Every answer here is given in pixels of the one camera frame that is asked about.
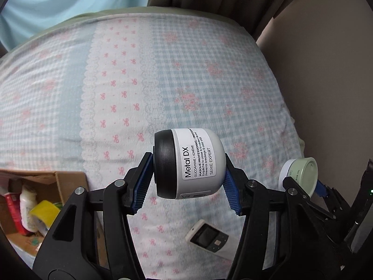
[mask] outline bed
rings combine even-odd
[[[277,81],[253,38],[218,15],[128,8],[79,16],[0,59],[0,167],[75,170],[100,189],[152,151],[155,132],[215,131],[236,167],[276,189],[281,166],[302,157]],[[148,278],[219,279],[231,262],[189,246],[199,219],[240,236],[224,191],[157,197],[129,218]],[[270,217],[264,266],[270,266]]]

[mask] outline pink floral pattern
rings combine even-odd
[[[57,84],[57,82],[56,82],[55,80],[53,80],[53,79],[51,79],[51,80],[47,80],[47,81],[44,83],[42,89],[43,89],[44,91],[46,91],[46,92],[50,92],[51,90],[53,90],[53,89],[55,88],[56,84]]]
[[[130,159],[134,159],[134,158],[135,158],[134,151],[133,151],[132,149],[129,150],[129,151],[127,151],[127,153],[128,153],[128,157],[129,157]]]
[[[19,69],[18,66],[13,67],[12,71],[10,72],[10,74],[15,74],[18,71],[18,69]]]
[[[144,139],[144,134],[143,134],[143,133],[138,133],[138,134],[137,134],[137,139],[138,139],[139,141],[141,141],[141,142],[144,142],[144,141],[145,141],[145,139]]]
[[[19,99],[21,99],[21,94],[19,92],[15,92],[13,95],[13,103],[18,103]]]
[[[263,81],[264,80],[264,72],[261,68],[254,69],[254,76],[257,80]]]
[[[178,62],[178,61],[172,61],[172,66],[173,66],[176,70],[180,70],[181,63]]]
[[[219,40],[224,44],[224,45],[229,45],[230,42],[226,36],[219,36]]]
[[[14,167],[15,167],[14,161],[7,161],[6,162],[6,168],[7,169],[14,169]]]
[[[267,177],[270,177],[270,176],[273,176],[277,172],[278,165],[275,163],[273,157],[269,156],[269,157],[264,157],[262,159],[262,168],[266,170]]]
[[[264,127],[264,124],[261,124],[261,123],[258,124],[257,131],[258,131],[259,134],[261,134],[262,136],[264,136],[265,133],[266,133],[266,129]]]
[[[236,160],[245,160],[247,159],[247,154],[249,150],[245,142],[238,142],[234,144],[234,151],[230,151],[230,156],[234,157]]]
[[[200,23],[196,20],[196,19],[193,19],[189,22],[189,28],[192,28],[192,29],[197,29],[199,27]]]
[[[166,43],[175,43],[178,41],[178,35],[175,32],[168,32],[163,35]]]
[[[48,57],[50,55],[50,51],[49,49],[43,49],[40,53],[39,53],[39,58],[40,59],[44,59],[46,57]]]
[[[24,123],[30,117],[31,117],[31,109],[27,108],[27,109],[23,110],[21,115],[20,115],[21,122]]]
[[[187,92],[182,88],[178,88],[177,92],[179,96],[174,100],[175,103],[180,103],[184,111],[196,111],[199,109],[199,99],[192,92]]]
[[[219,68],[217,63],[206,61],[206,68],[210,76],[221,77],[221,74],[223,73],[223,70]]]
[[[282,145],[284,147],[286,147],[288,145],[288,142],[289,142],[289,136],[288,136],[288,133],[287,131],[282,131],[281,134],[280,134],[280,140],[282,142]]]
[[[244,86],[244,87],[241,88],[241,96],[245,100],[252,101],[252,98],[255,96],[255,91],[251,87]]]
[[[229,118],[229,117],[231,117],[233,114],[234,114],[234,112],[233,112],[233,108],[232,108],[229,104],[225,105],[225,114],[224,114],[224,118]]]
[[[38,170],[40,171],[51,171],[52,168],[50,167],[50,165],[48,165],[48,163],[44,160],[40,160],[38,163]]]
[[[162,225],[157,226],[157,229],[158,229],[158,232],[160,232],[160,233],[164,233],[165,232],[165,230],[164,230],[164,228],[163,228]]]

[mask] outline hair mask jar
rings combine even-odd
[[[154,135],[154,180],[166,199],[214,194],[225,178],[225,151],[210,129],[173,128]]]

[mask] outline white jar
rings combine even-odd
[[[279,176],[279,190],[285,191],[282,182],[292,177],[311,197],[318,183],[318,164],[314,158],[290,159],[283,165]]]
[[[225,151],[210,129],[176,128],[154,135],[154,179],[159,197],[189,199],[214,194],[223,184]]]
[[[36,233],[38,231],[38,228],[36,227],[34,222],[34,217],[30,215],[31,209],[33,209],[37,204],[36,191],[28,185],[23,185],[22,192],[19,196],[21,222],[22,226],[31,233]]]

